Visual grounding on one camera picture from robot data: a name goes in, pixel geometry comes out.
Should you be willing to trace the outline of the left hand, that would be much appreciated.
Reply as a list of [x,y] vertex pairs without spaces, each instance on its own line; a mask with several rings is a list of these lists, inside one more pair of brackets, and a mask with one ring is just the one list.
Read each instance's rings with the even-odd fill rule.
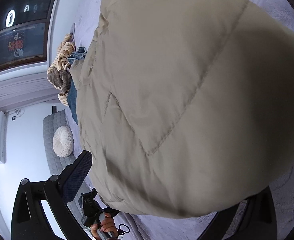
[[112,233],[113,236],[118,235],[118,230],[115,226],[114,219],[109,213],[104,213],[104,220],[100,223],[100,226],[95,223],[90,227],[91,234],[93,236],[93,239],[100,240],[100,236],[98,234],[99,232],[104,232],[104,233]]

